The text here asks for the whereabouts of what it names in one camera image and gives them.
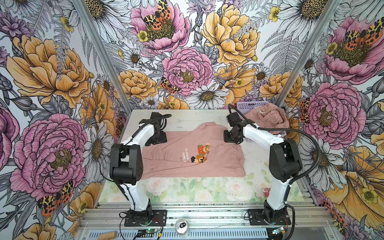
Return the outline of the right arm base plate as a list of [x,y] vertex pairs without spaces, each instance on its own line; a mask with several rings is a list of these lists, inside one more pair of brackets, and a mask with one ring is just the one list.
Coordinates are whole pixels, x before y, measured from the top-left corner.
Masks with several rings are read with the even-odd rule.
[[292,223],[287,209],[249,209],[246,217],[251,226],[288,226]]

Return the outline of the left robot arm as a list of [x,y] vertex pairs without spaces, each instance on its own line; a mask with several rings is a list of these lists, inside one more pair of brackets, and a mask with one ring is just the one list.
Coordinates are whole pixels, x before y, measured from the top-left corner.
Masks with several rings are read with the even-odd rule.
[[131,137],[111,148],[110,178],[129,201],[127,218],[134,223],[147,224],[154,218],[150,199],[139,184],[144,174],[143,149],[167,142],[164,129],[171,116],[152,112],[149,119],[139,122]]

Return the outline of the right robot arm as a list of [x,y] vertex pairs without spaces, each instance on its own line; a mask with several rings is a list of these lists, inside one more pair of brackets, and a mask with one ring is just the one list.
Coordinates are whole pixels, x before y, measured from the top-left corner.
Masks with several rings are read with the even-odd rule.
[[230,113],[226,119],[230,126],[229,130],[224,131],[226,143],[239,145],[247,138],[269,151],[269,170],[273,181],[264,203],[263,220],[267,224],[277,223],[286,215],[292,181],[303,167],[298,146],[293,140],[273,135],[270,129],[241,119],[238,113]]

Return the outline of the pink printed t-shirt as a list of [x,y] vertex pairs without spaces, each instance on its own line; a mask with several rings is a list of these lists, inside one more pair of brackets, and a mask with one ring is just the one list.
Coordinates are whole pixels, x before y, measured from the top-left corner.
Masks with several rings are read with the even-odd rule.
[[144,147],[142,178],[243,178],[242,148],[224,141],[225,130],[211,122],[190,132],[167,132],[166,143]]

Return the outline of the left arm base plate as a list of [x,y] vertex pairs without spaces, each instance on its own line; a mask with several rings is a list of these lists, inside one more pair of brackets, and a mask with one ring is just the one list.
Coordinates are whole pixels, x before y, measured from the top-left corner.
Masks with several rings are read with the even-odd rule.
[[165,227],[167,222],[167,210],[152,210],[151,212],[128,211],[124,217],[125,227]]

